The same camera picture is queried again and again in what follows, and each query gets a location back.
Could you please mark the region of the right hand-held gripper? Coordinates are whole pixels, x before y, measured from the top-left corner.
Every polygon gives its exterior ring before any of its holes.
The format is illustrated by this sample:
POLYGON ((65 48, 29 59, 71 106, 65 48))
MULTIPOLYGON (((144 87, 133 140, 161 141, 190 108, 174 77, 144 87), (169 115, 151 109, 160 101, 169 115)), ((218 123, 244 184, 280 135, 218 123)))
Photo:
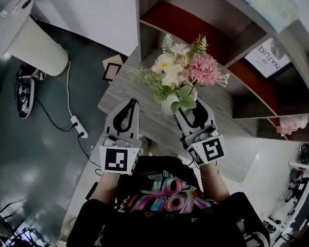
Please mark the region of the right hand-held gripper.
POLYGON ((193 122, 188 120, 181 107, 174 118, 182 131, 180 141, 195 164, 200 167, 225 157, 224 137, 218 133, 212 108, 203 99, 197 98, 196 107, 191 112, 193 122))

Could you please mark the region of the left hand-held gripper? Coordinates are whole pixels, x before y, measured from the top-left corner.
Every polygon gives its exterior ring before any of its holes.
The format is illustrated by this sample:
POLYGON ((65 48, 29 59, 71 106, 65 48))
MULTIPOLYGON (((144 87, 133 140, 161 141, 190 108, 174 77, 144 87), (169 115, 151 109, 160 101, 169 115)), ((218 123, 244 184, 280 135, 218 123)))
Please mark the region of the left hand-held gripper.
POLYGON ((106 134, 101 137, 99 146, 103 173, 132 175, 142 147, 138 139, 139 113, 139 103, 132 98, 120 103, 107 115, 106 134))

